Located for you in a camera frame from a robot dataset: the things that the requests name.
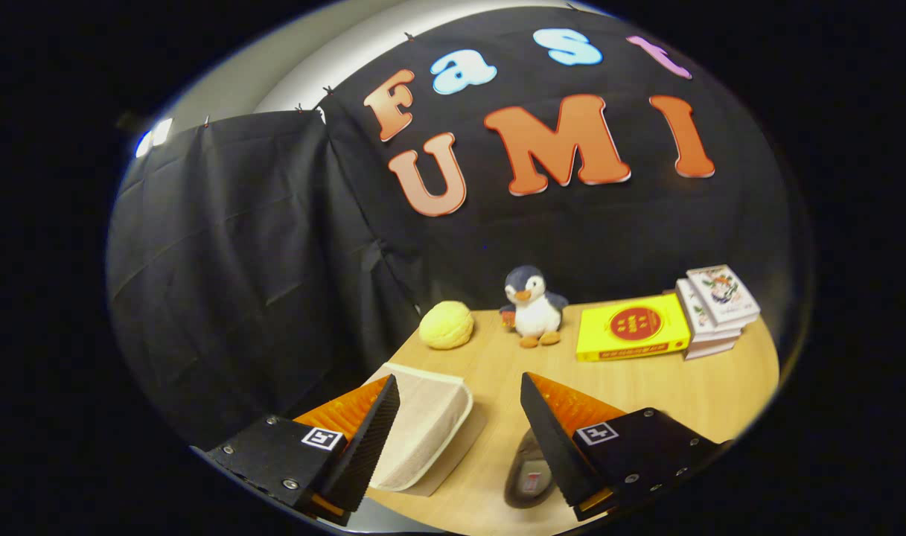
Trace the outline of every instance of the black fabric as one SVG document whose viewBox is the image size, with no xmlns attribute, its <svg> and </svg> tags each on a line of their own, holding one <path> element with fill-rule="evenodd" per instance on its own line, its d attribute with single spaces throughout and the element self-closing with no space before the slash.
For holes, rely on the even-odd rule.
<svg viewBox="0 0 906 536">
<path fill-rule="evenodd" d="M 539 28 L 572 28 L 603 54 L 598 65 L 566 66 L 533 41 Z M 663 68 L 625 38 L 640 35 L 662 45 L 692 80 Z M 452 95 L 433 91 L 430 68 L 451 51 L 472 48 L 497 76 Z M 388 142 L 363 105 L 401 68 L 413 71 L 407 87 L 412 124 Z M 606 122 L 632 177 L 588 186 L 575 174 L 565 188 L 526 197 L 508 191 L 511 166 L 498 133 L 483 118 L 505 106 L 523 106 L 554 129 L 558 106 L 569 95 L 599 95 Z M 674 139 L 652 95 L 684 99 L 717 173 L 685 179 L 674 170 Z M 581 11 L 517 7 L 472 15 L 416 35 L 351 75 L 320 102 L 344 177 L 377 235 L 392 271 L 425 312 L 442 299 L 474 309 L 498 308 L 505 275 L 534 264 L 547 284 L 571 302 L 657 294 L 674 287 L 685 270 L 729 264 L 746 281 L 783 347 L 797 296 L 793 214 L 775 156 L 742 105 L 700 65 L 622 21 Z M 433 194 L 445 188 L 423 143 L 439 133 L 456 137 L 453 152 L 467 198 L 456 213 L 423 217 L 387 168 L 392 157 L 416 150 L 418 170 Z"/>
<path fill-rule="evenodd" d="M 324 377 L 364 376 L 334 333 L 341 307 L 314 224 L 317 186 L 336 176 L 328 152 L 319 113 L 262 113 L 175 135 L 122 182 L 106 259 L 115 332 L 147 396 L 198 447 L 324 399 Z"/>
<path fill-rule="evenodd" d="M 533 41 L 572 28 L 603 54 L 568 67 Z M 671 74 L 626 37 L 667 48 L 694 75 Z M 472 48 L 497 76 L 453 95 L 430 68 Z M 390 141 L 363 101 L 408 68 L 412 124 Z M 523 106 L 550 128 L 562 98 L 599 95 L 624 183 L 550 180 L 509 193 L 511 165 L 483 118 Z M 652 95 L 694 108 L 717 167 L 674 170 L 677 150 Z M 472 309 L 506 302 L 521 264 L 544 271 L 570 302 L 657 294 L 685 270 L 729 264 L 758 299 L 780 355 L 802 310 L 794 192 L 759 126 L 700 65 L 619 20 L 566 9 L 481 13 L 416 35 L 334 88 L 317 112 L 272 112 L 171 136 L 134 160 L 109 230 L 109 308 L 147 396 L 174 428 L 208 449 L 264 413 L 293 417 L 359 386 L 444 299 Z M 416 150 L 427 188 L 443 179 L 423 142 L 452 132 L 467 186 L 456 213 L 409 206 L 389 160 Z"/>
</svg>

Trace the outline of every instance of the yellow box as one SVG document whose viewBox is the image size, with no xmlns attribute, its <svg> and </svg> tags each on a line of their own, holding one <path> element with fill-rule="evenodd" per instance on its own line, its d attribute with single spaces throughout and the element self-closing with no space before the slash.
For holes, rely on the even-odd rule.
<svg viewBox="0 0 906 536">
<path fill-rule="evenodd" d="M 581 362 L 626 360 L 677 352 L 690 339 L 677 295 L 649 296 L 582 311 L 575 353 Z"/>
</svg>

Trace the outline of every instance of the white wall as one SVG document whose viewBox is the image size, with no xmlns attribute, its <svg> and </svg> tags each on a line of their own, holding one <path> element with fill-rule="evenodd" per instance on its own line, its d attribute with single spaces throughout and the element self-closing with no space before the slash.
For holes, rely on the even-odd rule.
<svg viewBox="0 0 906 536">
<path fill-rule="evenodd" d="M 207 115 L 215 121 L 251 113 L 278 81 L 314 51 L 355 24 L 405 1 L 350 0 L 301 16 L 225 58 L 157 119 L 172 118 L 171 133 L 176 133 L 204 123 Z"/>
<path fill-rule="evenodd" d="M 581 2 L 575 9 L 603 13 Z M 565 7 L 563 0 L 345 0 L 290 22 L 225 58 L 198 79 L 156 121 L 171 118 L 170 135 L 211 121 L 310 109 L 375 57 L 449 21 L 504 7 Z M 150 145 L 146 141 L 145 149 Z"/>
<path fill-rule="evenodd" d="M 575 9 L 603 13 L 581 2 Z M 276 112 L 313 108 L 327 96 L 324 87 L 336 87 L 360 67 L 406 40 L 406 33 L 422 34 L 449 21 L 504 7 L 565 7 L 564 0 L 409 0 L 374 14 L 314 51 L 287 74 L 255 108 Z"/>
</svg>

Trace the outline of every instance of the orange letter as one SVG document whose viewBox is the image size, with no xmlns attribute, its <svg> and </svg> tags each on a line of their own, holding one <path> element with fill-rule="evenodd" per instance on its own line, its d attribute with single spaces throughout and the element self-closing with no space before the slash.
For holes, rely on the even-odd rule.
<svg viewBox="0 0 906 536">
<path fill-rule="evenodd" d="M 431 137 L 423 144 L 423 150 L 433 155 L 436 163 L 439 163 L 439 170 L 446 180 L 446 193 L 442 196 L 433 196 L 426 191 L 423 177 L 416 169 L 415 150 L 399 153 L 392 157 L 387 166 L 396 173 L 409 206 L 423 216 L 437 217 L 455 213 L 466 200 L 466 181 L 463 180 L 462 171 L 459 170 L 456 156 L 453 155 L 454 141 L 456 137 L 453 137 L 453 133 L 442 133 Z"/>
<path fill-rule="evenodd" d="M 596 95 L 572 95 L 562 99 L 555 131 L 520 106 L 498 109 L 486 115 L 487 129 L 500 133 L 513 166 L 509 183 L 513 196 L 537 194 L 549 186 L 549 179 L 535 172 L 534 156 L 555 181 L 568 186 L 572 180 L 575 151 L 581 149 L 578 179 L 585 184 L 622 182 L 631 169 L 619 159 L 615 141 L 605 123 L 605 101 Z"/>
<path fill-rule="evenodd" d="M 680 176 L 690 179 L 704 179 L 715 172 L 714 162 L 704 153 L 704 144 L 698 135 L 698 129 L 691 119 L 691 105 L 680 98 L 667 95 L 655 95 L 649 99 L 651 105 L 664 113 L 677 144 L 677 160 L 674 169 Z"/>
<path fill-rule="evenodd" d="M 399 106 L 409 108 L 412 105 L 412 94 L 403 85 L 408 82 L 412 82 L 412 71 L 403 68 L 363 99 L 363 105 L 370 106 L 380 122 L 380 141 L 388 141 L 412 123 L 412 113 L 399 111 Z M 391 94 L 390 89 L 394 86 L 396 89 Z"/>
</svg>

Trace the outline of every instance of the blue letter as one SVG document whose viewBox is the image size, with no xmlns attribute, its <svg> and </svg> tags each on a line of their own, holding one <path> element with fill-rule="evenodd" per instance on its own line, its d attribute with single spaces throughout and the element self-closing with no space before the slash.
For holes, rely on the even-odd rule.
<svg viewBox="0 0 906 536">
<path fill-rule="evenodd" d="M 568 28 L 548 28 L 532 34 L 539 45 L 551 48 L 549 55 L 563 65 L 595 65 L 602 61 L 598 48 L 588 44 L 588 37 Z"/>
<path fill-rule="evenodd" d="M 444 55 L 430 68 L 436 74 L 433 89 L 440 95 L 460 92 L 467 85 L 485 84 L 496 77 L 496 68 L 486 65 L 486 60 L 477 51 L 455 51 Z"/>
</svg>

